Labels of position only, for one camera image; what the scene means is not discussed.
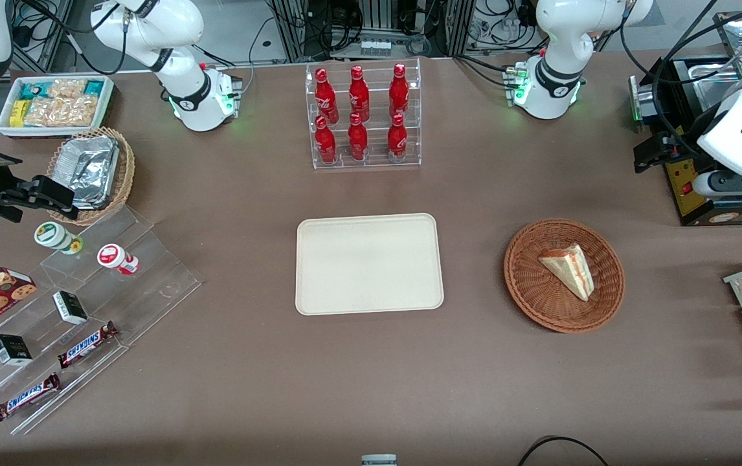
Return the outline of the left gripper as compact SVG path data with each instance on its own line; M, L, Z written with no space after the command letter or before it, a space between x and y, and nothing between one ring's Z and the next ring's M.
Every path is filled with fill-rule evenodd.
M634 172L640 174L652 167L669 163L694 161L697 152L684 145L685 138L676 132L660 132L634 147Z

